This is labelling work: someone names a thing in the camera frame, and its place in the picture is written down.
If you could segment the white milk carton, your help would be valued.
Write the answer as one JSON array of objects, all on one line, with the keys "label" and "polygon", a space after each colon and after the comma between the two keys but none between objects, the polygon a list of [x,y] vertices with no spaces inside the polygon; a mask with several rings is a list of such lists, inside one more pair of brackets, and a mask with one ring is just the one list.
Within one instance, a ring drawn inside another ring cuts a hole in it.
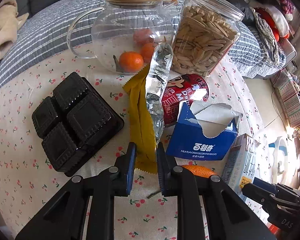
[{"label": "white milk carton", "polygon": [[252,183],[256,173],[256,156],[260,143],[248,134],[236,138],[229,149],[228,159],[222,173],[222,180],[245,199],[242,194],[244,185]]}]

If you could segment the black plastic snack tray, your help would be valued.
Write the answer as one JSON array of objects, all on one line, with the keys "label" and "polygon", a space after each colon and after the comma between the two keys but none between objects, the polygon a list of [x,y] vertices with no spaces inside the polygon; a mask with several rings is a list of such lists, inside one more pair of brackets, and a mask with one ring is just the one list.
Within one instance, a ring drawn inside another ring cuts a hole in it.
[{"label": "black plastic snack tray", "polygon": [[85,78],[66,77],[32,113],[52,168],[73,176],[124,127],[124,120]]}]

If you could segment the blue biscuit box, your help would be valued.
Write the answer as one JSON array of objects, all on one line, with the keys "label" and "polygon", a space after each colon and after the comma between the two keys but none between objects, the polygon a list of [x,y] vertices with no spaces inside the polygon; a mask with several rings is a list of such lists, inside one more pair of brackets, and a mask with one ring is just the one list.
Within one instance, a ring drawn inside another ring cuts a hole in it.
[{"label": "blue biscuit box", "polygon": [[219,161],[238,136],[243,114],[226,103],[179,103],[166,154],[182,159]]}]

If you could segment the beige plush blanket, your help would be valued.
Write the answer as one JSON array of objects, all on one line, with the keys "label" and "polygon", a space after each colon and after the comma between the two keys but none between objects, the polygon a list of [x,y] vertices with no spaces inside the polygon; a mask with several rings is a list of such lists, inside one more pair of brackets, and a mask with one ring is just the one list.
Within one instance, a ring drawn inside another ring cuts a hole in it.
[{"label": "beige plush blanket", "polygon": [[29,13],[18,15],[16,0],[0,2],[0,60],[7,54],[17,40],[17,32],[24,25]]}]

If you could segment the grey striped quilt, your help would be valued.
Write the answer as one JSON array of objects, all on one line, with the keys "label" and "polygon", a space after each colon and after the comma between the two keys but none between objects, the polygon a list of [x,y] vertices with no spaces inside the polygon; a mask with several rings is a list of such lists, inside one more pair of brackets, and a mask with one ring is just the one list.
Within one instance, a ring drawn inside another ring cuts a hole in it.
[{"label": "grey striped quilt", "polygon": [[[279,49],[274,63],[254,21],[253,12],[243,0],[234,0],[245,17],[239,23],[241,35],[229,51],[240,73],[248,78],[268,77],[286,64],[286,55]],[[68,48],[66,33],[78,14],[104,5],[104,0],[59,0],[38,11],[18,31],[18,39],[0,61],[0,88],[13,78]]]}]

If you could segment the orange tangerine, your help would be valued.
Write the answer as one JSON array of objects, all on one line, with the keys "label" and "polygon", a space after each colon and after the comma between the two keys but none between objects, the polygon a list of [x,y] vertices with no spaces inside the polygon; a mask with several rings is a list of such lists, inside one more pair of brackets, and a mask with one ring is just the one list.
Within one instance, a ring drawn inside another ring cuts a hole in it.
[{"label": "orange tangerine", "polygon": [[127,51],[120,55],[119,65],[126,73],[136,73],[143,68],[144,60],[141,54]]},{"label": "orange tangerine", "polygon": [[140,55],[142,56],[144,63],[150,63],[156,46],[156,43],[146,43],[142,46]]}]

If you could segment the striped storage box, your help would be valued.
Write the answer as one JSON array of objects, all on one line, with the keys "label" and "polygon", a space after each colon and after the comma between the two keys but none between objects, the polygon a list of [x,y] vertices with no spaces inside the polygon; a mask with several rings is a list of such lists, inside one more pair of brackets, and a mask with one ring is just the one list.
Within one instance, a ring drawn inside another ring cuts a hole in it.
[{"label": "striped storage box", "polygon": [[282,69],[271,77],[270,81],[279,98],[288,125],[293,129],[300,129],[300,96],[293,76],[286,69]]}]

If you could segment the orange tangerine front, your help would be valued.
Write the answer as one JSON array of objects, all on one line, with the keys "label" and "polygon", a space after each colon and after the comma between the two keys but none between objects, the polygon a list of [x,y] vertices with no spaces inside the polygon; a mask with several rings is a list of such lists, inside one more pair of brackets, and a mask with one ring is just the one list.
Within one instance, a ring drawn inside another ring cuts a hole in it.
[{"label": "orange tangerine front", "polygon": [[127,51],[120,55],[119,65],[126,73],[136,73],[143,68],[144,60],[141,54]]}]

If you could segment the cherry print tablecloth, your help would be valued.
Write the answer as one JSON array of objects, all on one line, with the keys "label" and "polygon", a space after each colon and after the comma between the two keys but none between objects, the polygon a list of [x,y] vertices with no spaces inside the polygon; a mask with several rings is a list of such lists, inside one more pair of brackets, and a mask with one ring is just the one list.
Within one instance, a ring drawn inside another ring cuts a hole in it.
[{"label": "cherry print tablecloth", "polygon": [[[87,78],[125,125],[78,172],[91,177],[112,166],[129,143],[129,77],[82,60],[66,50],[14,77],[0,88],[0,213],[13,236],[68,181],[55,171],[32,122],[32,113],[69,74]],[[116,239],[176,239],[177,200],[158,193],[158,178],[136,170],[132,191],[115,200]]]}]

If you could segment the pile of clothes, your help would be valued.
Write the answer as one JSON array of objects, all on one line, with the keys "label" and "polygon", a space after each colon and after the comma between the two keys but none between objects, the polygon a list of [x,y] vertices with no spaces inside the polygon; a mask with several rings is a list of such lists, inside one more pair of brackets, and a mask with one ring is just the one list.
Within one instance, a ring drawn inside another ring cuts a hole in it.
[{"label": "pile of clothes", "polygon": [[259,18],[269,25],[276,41],[288,39],[290,27],[288,22],[293,19],[294,5],[290,0],[248,0]]}]

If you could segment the yellow foil snack wrapper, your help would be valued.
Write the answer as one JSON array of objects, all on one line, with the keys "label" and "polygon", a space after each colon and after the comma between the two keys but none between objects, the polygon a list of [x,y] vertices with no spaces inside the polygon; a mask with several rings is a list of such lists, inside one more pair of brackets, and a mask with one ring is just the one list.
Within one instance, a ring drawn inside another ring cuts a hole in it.
[{"label": "yellow foil snack wrapper", "polygon": [[129,96],[130,141],[136,144],[135,167],[151,174],[158,172],[155,152],[165,127],[161,100],[172,59],[169,43],[157,45],[151,62],[123,86]]}]

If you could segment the red milk drink can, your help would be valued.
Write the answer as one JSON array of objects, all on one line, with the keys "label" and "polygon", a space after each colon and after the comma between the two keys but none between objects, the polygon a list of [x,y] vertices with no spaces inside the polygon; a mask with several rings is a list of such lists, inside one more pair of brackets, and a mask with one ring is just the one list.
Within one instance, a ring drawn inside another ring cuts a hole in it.
[{"label": "red milk drink can", "polygon": [[201,76],[184,74],[170,79],[161,100],[165,126],[177,122],[180,102],[185,101],[190,106],[193,101],[207,101],[208,98],[209,87]]}]

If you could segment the orange peel piece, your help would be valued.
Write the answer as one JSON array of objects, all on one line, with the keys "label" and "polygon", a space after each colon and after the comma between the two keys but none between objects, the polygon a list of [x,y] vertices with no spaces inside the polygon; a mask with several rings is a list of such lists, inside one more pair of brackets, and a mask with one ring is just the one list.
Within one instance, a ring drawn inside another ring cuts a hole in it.
[{"label": "orange peel piece", "polygon": [[211,169],[199,165],[182,165],[182,167],[198,177],[209,178],[212,175],[216,175]]}]

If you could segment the glass teapot wooden lid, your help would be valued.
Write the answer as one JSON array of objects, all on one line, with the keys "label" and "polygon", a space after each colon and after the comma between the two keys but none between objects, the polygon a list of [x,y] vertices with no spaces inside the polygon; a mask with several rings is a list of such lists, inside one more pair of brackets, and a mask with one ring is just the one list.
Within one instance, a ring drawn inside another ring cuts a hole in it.
[{"label": "glass teapot wooden lid", "polygon": [[[145,2],[144,0],[105,0],[105,5],[80,14],[68,29],[66,42],[72,53],[81,59],[97,59],[106,69],[119,74],[126,73],[119,65],[119,57],[127,51],[140,54],[142,46],[133,41],[136,30],[150,29],[157,45],[172,42],[174,29],[171,9],[174,2]],[[89,53],[79,53],[72,44],[72,32],[76,24],[90,14],[96,14],[90,31],[92,49]]]}]

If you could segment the sunflower seed plastic jar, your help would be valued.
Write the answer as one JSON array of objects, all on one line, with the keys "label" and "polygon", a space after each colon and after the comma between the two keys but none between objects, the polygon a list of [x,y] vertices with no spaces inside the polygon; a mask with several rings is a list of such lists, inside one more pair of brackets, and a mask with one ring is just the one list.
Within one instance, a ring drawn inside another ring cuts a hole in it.
[{"label": "sunflower seed plastic jar", "polygon": [[243,18],[226,0],[185,0],[172,46],[172,69],[209,76],[240,37]]}]

